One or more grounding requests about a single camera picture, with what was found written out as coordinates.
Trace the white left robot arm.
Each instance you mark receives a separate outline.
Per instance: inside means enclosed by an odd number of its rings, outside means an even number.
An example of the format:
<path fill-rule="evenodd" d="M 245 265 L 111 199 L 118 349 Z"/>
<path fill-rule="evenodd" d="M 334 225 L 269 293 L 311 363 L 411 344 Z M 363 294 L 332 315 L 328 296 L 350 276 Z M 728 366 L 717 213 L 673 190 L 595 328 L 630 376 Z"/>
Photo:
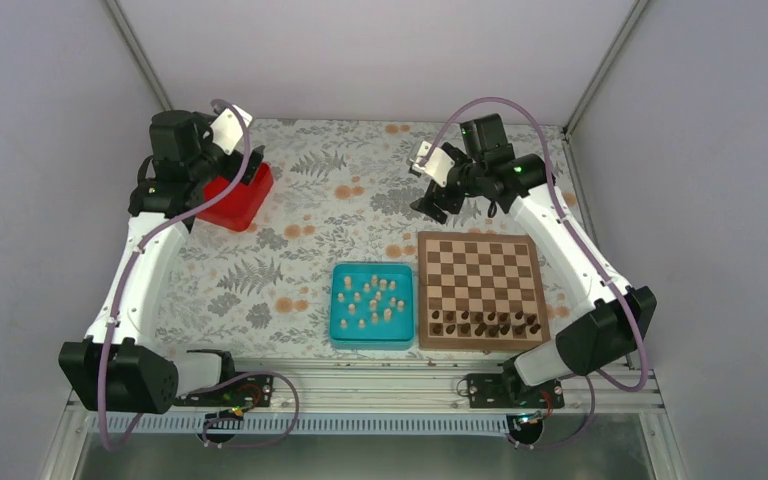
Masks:
<path fill-rule="evenodd" d="M 231 192 L 263 157 L 250 143 L 248 112 L 221 100 L 213 108 L 211 114 L 163 111 L 151 119 L 152 153 L 130 194 L 126 243 L 110 290 L 84 338 L 64 343 L 58 355 L 90 411 L 162 414 L 193 392 L 215 405 L 237 394 L 229 353 L 197 349 L 170 359 L 155 338 L 173 263 L 196 215 L 215 203 L 205 187 L 225 179 Z"/>

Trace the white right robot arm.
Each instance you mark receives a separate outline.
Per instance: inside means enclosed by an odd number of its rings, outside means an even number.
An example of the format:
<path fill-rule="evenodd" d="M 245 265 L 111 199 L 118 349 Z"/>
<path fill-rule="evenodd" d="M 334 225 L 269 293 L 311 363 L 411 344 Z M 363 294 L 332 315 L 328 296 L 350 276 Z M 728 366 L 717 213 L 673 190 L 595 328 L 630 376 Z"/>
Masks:
<path fill-rule="evenodd" d="M 409 154 L 415 176 L 429 178 L 412 209 L 443 223 L 454 202 L 483 197 L 521 226 L 559 274 L 576 319 L 553 339 L 517 356 L 501 384 L 504 399 L 525 407 L 540 384 L 598 373 L 615 387 L 637 392 L 648 382 L 644 338 L 657 300 L 634 287 L 598 250 L 555 184 L 549 154 L 517 156 L 497 114 L 464 122 L 458 149 L 439 139 Z"/>

